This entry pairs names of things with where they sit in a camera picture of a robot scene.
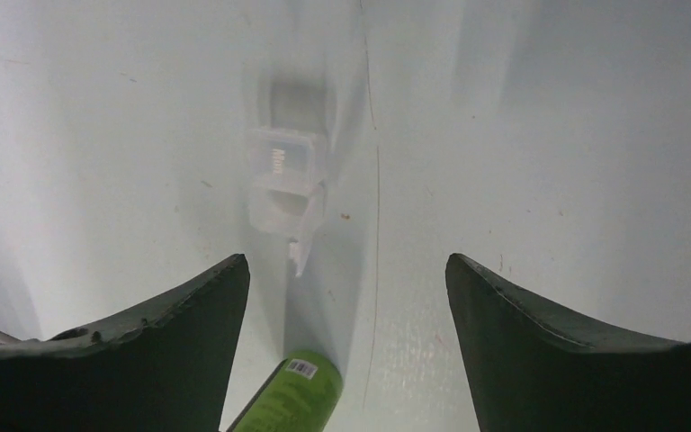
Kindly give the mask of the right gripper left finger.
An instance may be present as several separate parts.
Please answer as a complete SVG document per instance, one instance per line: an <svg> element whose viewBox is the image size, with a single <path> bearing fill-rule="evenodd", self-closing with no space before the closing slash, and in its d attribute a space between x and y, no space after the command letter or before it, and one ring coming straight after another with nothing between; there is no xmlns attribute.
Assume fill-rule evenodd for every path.
<svg viewBox="0 0 691 432"><path fill-rule="evenodd" d="M246 258L48 340L0 345L0 431L216 431Z"/></svg>

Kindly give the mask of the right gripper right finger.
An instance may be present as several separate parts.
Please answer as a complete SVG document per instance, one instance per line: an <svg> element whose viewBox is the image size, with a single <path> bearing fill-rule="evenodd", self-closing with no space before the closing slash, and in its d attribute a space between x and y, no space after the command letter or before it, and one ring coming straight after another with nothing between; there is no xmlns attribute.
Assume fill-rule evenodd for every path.
<svg viewBox="0 0 691 432"><path fill-rule="evenodd" d="M455 253L449 306L483 431L691 431L691 342L591 318Z"/></svg>

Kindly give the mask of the green pill bottle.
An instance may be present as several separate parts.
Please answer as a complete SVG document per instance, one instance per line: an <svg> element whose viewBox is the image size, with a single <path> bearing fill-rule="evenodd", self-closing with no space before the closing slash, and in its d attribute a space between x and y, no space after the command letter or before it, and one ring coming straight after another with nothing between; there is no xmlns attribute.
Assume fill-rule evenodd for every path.
<svg viewBox="0 0 691 432"><path fill-rule="evenodd" d="M343 391L343 378L324 355L290 353L228 427L237 432L321 432Z"/></svg>

